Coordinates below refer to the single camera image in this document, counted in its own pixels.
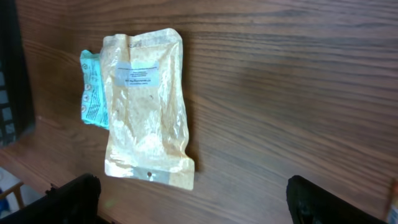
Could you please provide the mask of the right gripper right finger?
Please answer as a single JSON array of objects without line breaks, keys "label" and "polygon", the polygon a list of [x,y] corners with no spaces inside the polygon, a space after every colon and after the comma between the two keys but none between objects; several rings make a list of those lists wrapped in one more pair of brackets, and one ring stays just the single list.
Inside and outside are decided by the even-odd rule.
[{"label": "right gripper right finger", "polygon": [[286,196],[294,224],[385,224],[299,175],[288,180]]}]

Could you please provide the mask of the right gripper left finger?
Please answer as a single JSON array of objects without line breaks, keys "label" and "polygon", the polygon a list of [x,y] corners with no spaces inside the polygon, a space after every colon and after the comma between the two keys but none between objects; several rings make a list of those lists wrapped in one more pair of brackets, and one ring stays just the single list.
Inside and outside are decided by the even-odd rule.
[{"label": "right gripper left finger", "polygon": [[32,204],[1,219],[1,224],[95,224],[101,223],[98,202],[99,178],[83,174],[67,184],[46,191]]}]

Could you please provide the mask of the teal snack packet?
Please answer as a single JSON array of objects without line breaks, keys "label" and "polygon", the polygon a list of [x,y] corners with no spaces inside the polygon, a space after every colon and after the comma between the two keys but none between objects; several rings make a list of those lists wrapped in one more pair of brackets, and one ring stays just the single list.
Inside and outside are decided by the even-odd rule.
[{"label": "teal snack packet", "polygon": [[81,97],[81,120],[85,124],[109,129],[108,109],[101,75],[100,55],[83,50],[80,54],[84,90]]}]

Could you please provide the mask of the beige powder pouch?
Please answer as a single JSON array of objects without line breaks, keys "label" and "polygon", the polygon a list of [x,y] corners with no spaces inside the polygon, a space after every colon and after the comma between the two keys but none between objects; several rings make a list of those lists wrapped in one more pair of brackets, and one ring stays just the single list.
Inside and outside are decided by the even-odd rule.
[{"label": "beige powder pouch", "polygon": [[192,190],[180,34],[167,28],[107,36],[100,65],[109,118],[106,175]]}]

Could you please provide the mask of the orange tissue packet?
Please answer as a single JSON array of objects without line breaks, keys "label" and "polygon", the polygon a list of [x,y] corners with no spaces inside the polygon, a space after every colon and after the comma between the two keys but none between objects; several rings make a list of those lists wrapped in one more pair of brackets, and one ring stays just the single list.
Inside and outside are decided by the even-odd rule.
[{"label": "orange tissue packet", "polygon": [[398,222],[397,189],[397,179],[394,179],[391,188],[391,204],[386,219],[388,224],[397,224]]}]

